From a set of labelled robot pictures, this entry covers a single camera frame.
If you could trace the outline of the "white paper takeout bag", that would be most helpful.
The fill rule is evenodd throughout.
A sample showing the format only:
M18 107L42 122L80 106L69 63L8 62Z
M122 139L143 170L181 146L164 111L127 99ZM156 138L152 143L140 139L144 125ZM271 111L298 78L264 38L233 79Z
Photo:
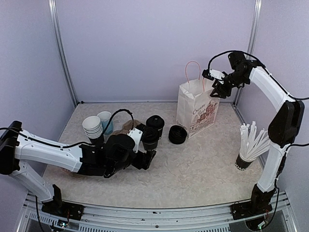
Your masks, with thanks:
M185 71L186 82L179 85L176 114L176 125L186 130L189 139L215 123L220 102L210 96L213 81L201 77L198 62L190 61L185 68L191 63L198 66L199 75L197 79L189 79Z

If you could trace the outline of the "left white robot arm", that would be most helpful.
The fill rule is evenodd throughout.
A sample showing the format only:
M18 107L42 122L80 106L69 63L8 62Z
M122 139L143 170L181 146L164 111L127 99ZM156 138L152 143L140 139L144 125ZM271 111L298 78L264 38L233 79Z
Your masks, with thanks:
M132 165L147 170L156 154L158 133L139 124L128 134L111 135L106 142L66 145L29 133L20 121L1 128L0 173L20 181L57 215L67 211L61 190L45 182L27 163L37 161L85 176L110 178Z

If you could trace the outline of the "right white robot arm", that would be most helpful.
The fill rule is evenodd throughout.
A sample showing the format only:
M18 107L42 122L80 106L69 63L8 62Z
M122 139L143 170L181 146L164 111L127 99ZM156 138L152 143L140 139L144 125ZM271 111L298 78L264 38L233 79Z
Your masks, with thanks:
M275 108L276 115L268 126L270 149L257 188L262 192L275 189L289 148L299 133L305 105L302 99L295 98L267 70L255 56L246 59L248 53L238 50L226 51L232 73L226 74L208 67L202 76L213 81L211 97L225 99L232 88L241 88L254 83Z

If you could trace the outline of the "brown cardboard cup carrier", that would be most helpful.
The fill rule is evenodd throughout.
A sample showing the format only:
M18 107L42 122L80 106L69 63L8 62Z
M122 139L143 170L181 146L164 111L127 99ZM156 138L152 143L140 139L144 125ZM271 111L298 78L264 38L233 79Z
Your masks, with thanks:
M134 120L134 122L129 120L125 124L123 124L123 126L120 130L115 130L111 135L128 134L130 132L130 130L132 128L136 127L138 124L140 124L140 122L138 120Z

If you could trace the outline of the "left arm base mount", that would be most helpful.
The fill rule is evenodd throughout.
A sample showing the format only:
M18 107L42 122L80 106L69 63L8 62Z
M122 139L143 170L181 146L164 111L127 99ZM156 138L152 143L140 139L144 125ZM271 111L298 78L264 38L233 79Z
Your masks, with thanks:
M84 206L69 202L47 202L43 203L42 211L54 216L80 221L84 211Z

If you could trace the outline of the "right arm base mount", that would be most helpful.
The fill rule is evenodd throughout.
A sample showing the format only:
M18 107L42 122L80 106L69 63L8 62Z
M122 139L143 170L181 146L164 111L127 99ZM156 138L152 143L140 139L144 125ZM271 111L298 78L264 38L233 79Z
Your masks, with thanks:
M271 204L264 205L262 207L257 207L252 204L251 201L235 202L230 206L231 214L233 220L249 218L256 215L264 214L267 211L271 212L273 210Z

